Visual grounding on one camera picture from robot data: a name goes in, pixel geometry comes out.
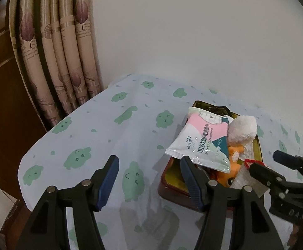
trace wooden furniture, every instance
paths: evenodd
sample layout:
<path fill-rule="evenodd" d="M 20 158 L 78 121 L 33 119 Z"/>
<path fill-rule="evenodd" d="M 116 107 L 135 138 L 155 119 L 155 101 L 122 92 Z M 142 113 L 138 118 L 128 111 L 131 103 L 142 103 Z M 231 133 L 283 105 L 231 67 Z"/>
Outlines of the wooden furniture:
<path fill-rule="evenodd" d="M 17 171 L 23 155 L 45 133 L 17 66 L 8 27 L 7 0 L 0 2 L 0 188 L 20 199 Z"/>

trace light blue tablecloth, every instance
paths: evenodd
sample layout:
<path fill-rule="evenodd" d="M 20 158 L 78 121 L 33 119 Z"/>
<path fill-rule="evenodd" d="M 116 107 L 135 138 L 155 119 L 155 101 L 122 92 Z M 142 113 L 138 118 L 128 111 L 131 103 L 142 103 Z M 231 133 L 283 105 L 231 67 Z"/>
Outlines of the light blue tablecloth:
<path fill-rule="evenodd" d="M 18 171 L 26 205 L 32 210 L 49 185 L 69 188 L 90 178 L 115 154 L 119 157 L 119 173 L 108 204 L 95 214 L 105 248 L 193 249 L 203 215 L 162 199 L 157 187 L 169 160 L 164 151 L 182 129 L 188 107 L 195 100 L 255 116 L 264 163 L 289 181 L 303 181 L 297 171 L 272 160 L 272 153 L 280 149 L 303 155 L 300 130 L 270 117 L 258 106 L 246 106 L 217 91 L 200 91 L 134 74 L 79 107 L 26 153 Z M 157 123 L 156 117 L 166 115 L 166 111 L 174 118 Z M 269 194 L 265 194 L 265 206 L 270 207 Z M 71 248 L 77 249 L 72 211 L 68 210 L 67 215 Z M 271 218 L 286 243 L 292 225 L 273 215 Z M 227 219 L 226 229 L 225 244 L 231 219 Z"/>

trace tray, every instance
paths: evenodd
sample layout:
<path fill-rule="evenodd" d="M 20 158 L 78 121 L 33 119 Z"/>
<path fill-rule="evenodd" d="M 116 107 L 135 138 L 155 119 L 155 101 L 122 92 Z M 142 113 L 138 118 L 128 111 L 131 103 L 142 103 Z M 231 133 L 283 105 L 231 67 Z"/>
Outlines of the tray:
<path fill-rule="evenodd" d="M 221 112 L 223 115 L 229 115 L 232 118 L 239 116 L 238 114 L 231 112 L 226 106 L 215 106 L 202 101 L 195 101 L 193 107 L 201 108 L 209 112 Z M 262 162 L 262 154 L 258 136 L 256 136 L 253 140 L 253 153 L 254 159 Z M 159 195 L 166 200 L 197 210 L 191 201 L 188 188 L 186 187 L 184 179 L 181 175 L 179 159 L 173 157 L 170 158 L 162 173 L 158 192 Z"/>

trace curtain fold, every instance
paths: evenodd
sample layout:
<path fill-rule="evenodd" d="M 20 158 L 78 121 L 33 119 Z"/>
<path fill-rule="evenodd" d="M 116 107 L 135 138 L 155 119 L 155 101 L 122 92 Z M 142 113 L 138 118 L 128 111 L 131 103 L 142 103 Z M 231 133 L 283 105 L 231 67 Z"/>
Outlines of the curtain fold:
<path fill-rule="evenodd" d="M 82 72 L 78 44 L 76 42 L 73 0 L 59 0 L 59 18 L 68 71 L 78 103 L 82 105 L 89 97 Z"/>
<path fill-rule="evenodd" d="M 65 113 L 68 115 L 73 111 L 73 109 L 68 100 L 64 84 L 61 81 L 62 78 L 60 76 L 56 56 L 54 54 L 50 23 L 50 0 L 41 0 L 40 20 L 42 44 L 51 80 L 61 105 L 63 106 Z"/>
<path fill-rule="evenodd" d="M 99 85 L 97 76 L 91 39 L 89 2 L 90 0 L 73 0 L 73 6 L 76 40 L 78 43 L 84 79 L 90 97 L 94 97 L 101 91 L 101 86 Z"/>
<path fill-rule="evenodd" d="M 50 0 L 50 21 L 52 43 L 59 70 L 59 77 L 61 78 L 61 81 L 65 87 L 67 97 L 71 103 L 72 109 L 75 110 L 79 107 L 79 105 L 76 102 L 75 92 L 66 64 L 63 42 L 61 40 L 58 0 Z"/>
<path fill-rule="evenodd" d="M 45 127 L 45 125 L 43 123 L 43 120 L 41 119 L 41 116 L 40 116 L 41 110 L 39 109 L 39 106 L 37 104 L 36 97 L 32 93 L 30 93 L 31 86 L 30 86 L 30 82 L 28 81 L 28 76 L 26 74 L 26 70 L 25 70 L 25 67 L 24 67 L 22 55 L 20 53 L 21 52 L 20 42 L 19 41 L 16 42 L 16 34 L 17 34 L 16 33 L 16 28 L 18 27 L 18 26 L 16 26 L 16 18 L 19 19 L 19 16 L 18 16 L 19 12 L 17 10 L 18 1 L 19 0 L 9 0 L 8 25 L 9 25 L 10 39 L 12 41 L 15 60 L 16 60 L 17 66 L 19 68 L 21 79 L 23 81 L 24 87 L 27 91 L 27 94 L 29 96 L 31 104 L 34 107 L 35 112 L 39 117 L 39 120 L 42 122 L 43 127 Z"/>
<path fill-rule="evenodd" d="M 43 72 L 34 28 L 34 0 L 20 0 L 20 43 L 25 68 L 37 102 L 51 126 L 61 121 Z"/>
<path fill-rule="evenodd" d="M 15 59 L 45 126 L 101 92 L 89 8 L 90 0 L 9 1 Z"/>

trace orange toy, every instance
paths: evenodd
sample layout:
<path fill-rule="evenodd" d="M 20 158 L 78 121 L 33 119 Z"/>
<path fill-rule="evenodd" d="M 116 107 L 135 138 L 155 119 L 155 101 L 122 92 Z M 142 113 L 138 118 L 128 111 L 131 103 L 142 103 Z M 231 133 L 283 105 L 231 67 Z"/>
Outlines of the orange toy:
<path fill-rule="evenodd" d="M 235 179 L 239 169 L 240 165 L 237 163 L 239 154 L 244 152 L 244 147 L 242 145 L 238 147 L 228 147 L 229 151 L 229 159 L 230 159 L 230 173 L 224 173 L 218 171 L 216 173 L 217 175 L 217 181 L 221 183 L 224 187 L 230 187 L 233 180 Z"/>

